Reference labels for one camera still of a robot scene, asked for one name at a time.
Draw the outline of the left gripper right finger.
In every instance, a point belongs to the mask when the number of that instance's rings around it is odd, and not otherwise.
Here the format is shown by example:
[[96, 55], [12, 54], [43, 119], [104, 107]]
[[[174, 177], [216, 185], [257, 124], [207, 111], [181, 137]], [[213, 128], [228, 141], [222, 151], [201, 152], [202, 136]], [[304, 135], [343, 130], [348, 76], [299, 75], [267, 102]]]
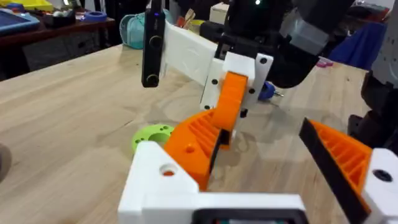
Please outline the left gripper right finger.
[[397, 223], [397, 155], [305, 118], [299, 137], [350, 223]]

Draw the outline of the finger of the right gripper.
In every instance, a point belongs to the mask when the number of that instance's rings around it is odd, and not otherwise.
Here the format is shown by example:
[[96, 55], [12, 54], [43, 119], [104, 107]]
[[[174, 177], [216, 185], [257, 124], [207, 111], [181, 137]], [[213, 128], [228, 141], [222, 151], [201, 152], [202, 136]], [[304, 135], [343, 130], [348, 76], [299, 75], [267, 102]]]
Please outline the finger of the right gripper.
[[220, 131], [220, 148], [223, 150], [229, 150], [236, 136], [236, 130], [227, 131], [222, 129]]

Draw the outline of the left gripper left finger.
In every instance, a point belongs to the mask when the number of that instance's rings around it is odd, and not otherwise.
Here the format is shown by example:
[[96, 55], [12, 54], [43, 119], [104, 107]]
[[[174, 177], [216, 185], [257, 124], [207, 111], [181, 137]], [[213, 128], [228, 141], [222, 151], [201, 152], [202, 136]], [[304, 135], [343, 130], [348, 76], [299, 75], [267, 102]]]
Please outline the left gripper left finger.
[[118, 206], [119, 223], [190, 223], [178, 196], [199, 193], [197, 182], [153, 141], [137, 145]]

